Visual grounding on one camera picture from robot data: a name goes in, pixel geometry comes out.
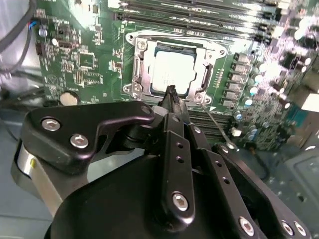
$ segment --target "metal screw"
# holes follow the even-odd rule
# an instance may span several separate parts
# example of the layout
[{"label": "metal screw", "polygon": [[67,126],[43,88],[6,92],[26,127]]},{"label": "metal screw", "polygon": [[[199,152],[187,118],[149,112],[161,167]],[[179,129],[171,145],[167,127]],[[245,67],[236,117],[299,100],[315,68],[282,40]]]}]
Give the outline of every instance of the metal screw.
[{"label": "metal screw", "polygon": [[229,152],[229,151],[228,151],[228,148],[226,148],[224,145],[221,145],[220,147],[221,147],[221,149],[222,149],[225,153],[228,153],[228,152]]},{"label": "metal screw", "polygon": [[196,96],[196,99],[197,99],[198,101],[201,101],[201,98],[202,98],[202,96],[201,96],[200,94],[198,94],[198,95]]},{"label": "metal screw", "polygon": [[138,49],[140,49],[141,51],[144,51],[146,49],[146,44],[143,41],[139,41],[138,42]]},{"label": "metal screw", "polygon": [[285,231],[286,231],[289,235],[293,236],[293,235],[294,235],[293,229],[292,229],[285,221],[282,221],[281,223],[282,223],[282,225],[283,225]]},{"label": "metal screw", "polygon": [[197,133],[201,133],[201,130],[198,128],[198,127],[194,127],[194,130],[197,132]]},{"label": "metal screw", "polygon": [[240,217],[239,223],[241,228],[245,231],[245,233],[247,233],[247,235],[252,237],[255,234],[253,226],[246,218]]},{"label": "metal screw", "polygon": [[57,131],[61,128],[61,125],[55,119],[45,119],[42,121],[42,127],[48,131]]},{"label": "metal screw", "polygon": [[141,109],[142,109],[142,111],[143,111],[144,113],[146,113],[146,114],[148,114],[148,115],[151,113],[151,110],[150,110],[149,108],[147,108],[146,106],[142,106]]},{"label": "metal screw", "polygon": [[70,142],[76,148],[86,148],[89,145],[88,139],[78,133],[71,137]]},{"label": "metal screw", "polygon": [[188,208],[187,199],[180,193],[173,194],[173,203],[181,211],[186,211]]},{"label": "metal screw", "polygon": [[299,223],[295,222],[295,226],[301,235],[304,237],[307,235],[305,229]]}]

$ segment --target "cpu socket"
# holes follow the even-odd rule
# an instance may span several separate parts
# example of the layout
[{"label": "cpu socket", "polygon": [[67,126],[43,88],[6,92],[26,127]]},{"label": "cpu socket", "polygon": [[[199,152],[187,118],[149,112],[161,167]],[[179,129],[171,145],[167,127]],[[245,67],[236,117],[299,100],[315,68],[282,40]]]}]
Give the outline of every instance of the cpu socket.
[{"label": "cpu socket", "polygon": [[132,83],[123,91],[134,99],[160,101],[167,86],[175,85],[188,106],[209,104],[206,94],[217,59],[224,46],[211,39],[142,30],[126,35],[135,47]]}]

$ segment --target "blue wire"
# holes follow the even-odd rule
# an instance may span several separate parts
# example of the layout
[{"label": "blue wire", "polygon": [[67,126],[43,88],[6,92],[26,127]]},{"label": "blue wire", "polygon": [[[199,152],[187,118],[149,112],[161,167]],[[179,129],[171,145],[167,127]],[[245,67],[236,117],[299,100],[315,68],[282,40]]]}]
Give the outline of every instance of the blue wire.
[{"label": "blue wire", "polygon": [[35,26],[36,25],[36,21],[33,21],[32,23],[30,23],[30,25],[29,25],[29,29],[31,29],[33,26]]}]

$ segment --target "motherboard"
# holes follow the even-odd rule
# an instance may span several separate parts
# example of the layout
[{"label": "motherboard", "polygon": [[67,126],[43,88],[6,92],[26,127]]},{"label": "motherboard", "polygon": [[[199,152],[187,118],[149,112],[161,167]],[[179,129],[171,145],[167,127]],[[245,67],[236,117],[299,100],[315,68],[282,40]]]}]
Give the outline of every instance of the motherboard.
[{"label": "motherboard", "polygon": [[175,85],[211,143],[224,139],[203,108],[261,150],[316,111],[317,0],[38,0],[34,21],[51,102],[156,105]]}]

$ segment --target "black metal bracket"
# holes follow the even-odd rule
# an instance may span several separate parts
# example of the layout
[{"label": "black metal bracket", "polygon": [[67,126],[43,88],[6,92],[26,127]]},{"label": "black metal bracket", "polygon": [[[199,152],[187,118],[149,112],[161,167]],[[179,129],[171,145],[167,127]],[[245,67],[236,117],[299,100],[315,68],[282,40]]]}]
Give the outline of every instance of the black metal bracket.
[{"label": "black metal bracket", "polygon": [[190,147],[183,121],[168,113],[164,118],[161,150],[162,179],[158,219],[168,231],[179,232],[195,218]]},{"label": "black metal bracket", "polygon": [[220,197],[225,213],[225,222],[230,228],[229,238],[266,239],[266,236],[251,218],[245,203],[233,181],[223,158],[210,150],[205,134],[194,124],[187,126],[192,146],[192,158],[197,159],[203,172],[210,176],[212,190]]},{"label": "black metal bracket", "polygon": [[214,147],[225,160],[234,182],[239,188],[244,184],[246,191],[261,205],[257,213],[259,227],[267,238],[310,239],[311,233],[300,219],[261,181],[236,153],[224,144]]},{"label": "black metal bracket", "polygon": [[[106,140],[104,146],[108,146],[121,127],[149,124],[154,118],[152,109],[137,101],[40,108],[26,115],[21,139],[32,155],[65,173],[78,174],[85,171],[97,153],[99,138]],[[55,125],[45,129],[43,122],[47,119],[57,121],[58,129]],[[71,137],[76,134],[87,139],[86,147],[78,148],[70,143]]]}]

